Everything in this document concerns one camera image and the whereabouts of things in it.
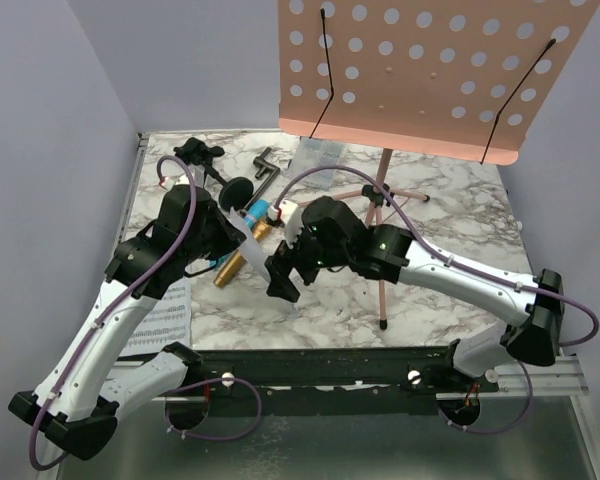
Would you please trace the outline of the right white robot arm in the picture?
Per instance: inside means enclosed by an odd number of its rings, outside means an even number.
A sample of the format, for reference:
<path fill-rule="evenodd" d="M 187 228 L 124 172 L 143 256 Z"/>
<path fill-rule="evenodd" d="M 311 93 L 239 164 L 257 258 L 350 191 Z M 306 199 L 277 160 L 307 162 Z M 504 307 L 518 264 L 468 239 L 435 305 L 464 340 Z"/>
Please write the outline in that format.
<path fill-rule="evenodd" d="M 405 228 L 366 225 L 344 202 L 328 196 L 305 207 L 282 202 L 268 210 L 267 219 L 283 226 L 285 235 L 265 261 L 269 296 L 295 303 L 299 292 L 291 273 L 310 285 L 320 271 L 344 267 L 368 280 L 431 289 L 497 317 L 498 324 L 452 344 L 451 364 L 464 375 L 480 377 L 514 360 L 554 365 L 563 315 L 553 296 L 561 285 L 557 274 L 546 271 L 534 278 L 457 258 Z"/>

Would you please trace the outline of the black mic clip stand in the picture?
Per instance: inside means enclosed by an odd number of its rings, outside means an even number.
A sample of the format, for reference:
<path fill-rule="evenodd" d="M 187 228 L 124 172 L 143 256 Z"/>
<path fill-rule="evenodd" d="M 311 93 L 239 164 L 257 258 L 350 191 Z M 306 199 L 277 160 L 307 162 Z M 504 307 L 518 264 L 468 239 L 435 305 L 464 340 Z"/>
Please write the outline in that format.
<path fill-rule="evenodd" d="M 225 155 L 225 150 L 220 146 L 208 146 L 196 137 L 190 137 L 186 142 L 173 148 L 176 157 L 187 165 L 208 168 L 213 166 L 213 161 Z"/>

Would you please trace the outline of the pink perforated music stand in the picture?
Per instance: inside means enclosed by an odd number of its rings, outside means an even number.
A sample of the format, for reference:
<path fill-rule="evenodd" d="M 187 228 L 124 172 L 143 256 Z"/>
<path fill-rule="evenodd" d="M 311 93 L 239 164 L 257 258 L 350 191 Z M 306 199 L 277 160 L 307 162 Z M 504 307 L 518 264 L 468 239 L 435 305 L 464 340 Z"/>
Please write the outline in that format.
<path fill-rule="evenodd" d="M 281 1 L 280 128 L 515 163 L 596 1 Z"/>

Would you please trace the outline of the sheet music page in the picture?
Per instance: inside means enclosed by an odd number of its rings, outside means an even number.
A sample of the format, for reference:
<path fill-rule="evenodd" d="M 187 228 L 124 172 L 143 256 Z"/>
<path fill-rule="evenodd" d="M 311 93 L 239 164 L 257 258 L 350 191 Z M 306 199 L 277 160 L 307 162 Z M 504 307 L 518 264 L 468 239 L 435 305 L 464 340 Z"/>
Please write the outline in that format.
<path fill-rule="evenodd" d="M 262 218 L 267 222 L 267 213 Z M 265 281 L 266 290 L 269 285 L 270 276 L 265 267 L 265 261 L 269 256 L 277 255 L 284 257 L 285 254 L 295 253 L 298 248 L 297 243 L 293 248 L 289 248 L 284 239 L 284 232 L 280 228 L 272 226 L 272 230 L 281 230 L 281 237 L 274 248 L 266 250 L 261 243 L 258 243 L 252 233 L 252 230 L 247 227 L 247 238 L 245 242 L 238 248 L 238 251 L 242 253 L 244 258 L 247 260 L 247 264 Z"/>
<path fill-rule="evenodd" d="M 189 344 L 191 332 L 191 282 L 175 282 L 138 325 L 121 351 L 121 357 L 154 354 L 165 346 Z"/>

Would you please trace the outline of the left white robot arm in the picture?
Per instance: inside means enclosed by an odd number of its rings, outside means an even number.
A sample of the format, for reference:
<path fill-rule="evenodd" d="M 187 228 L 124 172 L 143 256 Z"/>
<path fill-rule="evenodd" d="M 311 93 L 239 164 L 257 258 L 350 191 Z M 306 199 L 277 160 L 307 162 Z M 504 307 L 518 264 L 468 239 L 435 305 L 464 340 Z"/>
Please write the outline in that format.
<path fill-rule="evenodd" d="M 62 359 L 35 389 L 16 393 L 9 411 L 66 455 L 89 460 L 127 414 L 188 380 L 203 379 L 201 356 L 180 342 L 116 380 L 108 375 L 186 267 L 217 260 L 244 239 L 206 190 L 174 186 L 157 218 L 116 247 L 92 310 Z"/>

